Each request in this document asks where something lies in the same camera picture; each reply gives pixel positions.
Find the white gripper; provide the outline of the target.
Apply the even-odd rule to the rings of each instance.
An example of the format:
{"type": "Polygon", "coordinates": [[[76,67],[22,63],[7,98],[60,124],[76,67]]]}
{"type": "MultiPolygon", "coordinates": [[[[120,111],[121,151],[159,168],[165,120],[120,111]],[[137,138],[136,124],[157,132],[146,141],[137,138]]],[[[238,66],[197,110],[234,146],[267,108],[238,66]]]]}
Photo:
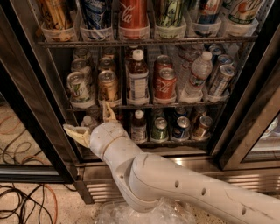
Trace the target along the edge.
{"type": "Polygon", "coordinates": [[[64,131],[77,143],[89,148],[100,159],[103,159],[108,146],[118,137],[127,137],[128,133],[124,127],[117,122],[116,114],[110,105],[102,102],[102,118],[104,123],[93,129],[90,135],[88,127],[74,127],[64,124],[64,131]]]}

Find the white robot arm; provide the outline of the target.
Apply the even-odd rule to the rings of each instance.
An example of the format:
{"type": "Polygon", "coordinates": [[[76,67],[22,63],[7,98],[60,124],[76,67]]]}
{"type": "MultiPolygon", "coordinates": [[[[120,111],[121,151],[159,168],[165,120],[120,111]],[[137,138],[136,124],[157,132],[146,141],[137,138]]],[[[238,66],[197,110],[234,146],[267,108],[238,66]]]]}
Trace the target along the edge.
{"type": "Polygon", "coordinates": [[[125,201],[140,213],[151,211],[166,197],[191,203],[233,224],[280,224],[278,199],[142,151],[106,102],[103,123],[96,128],[65,124],[63,129],[107,164],[125,201]]]}

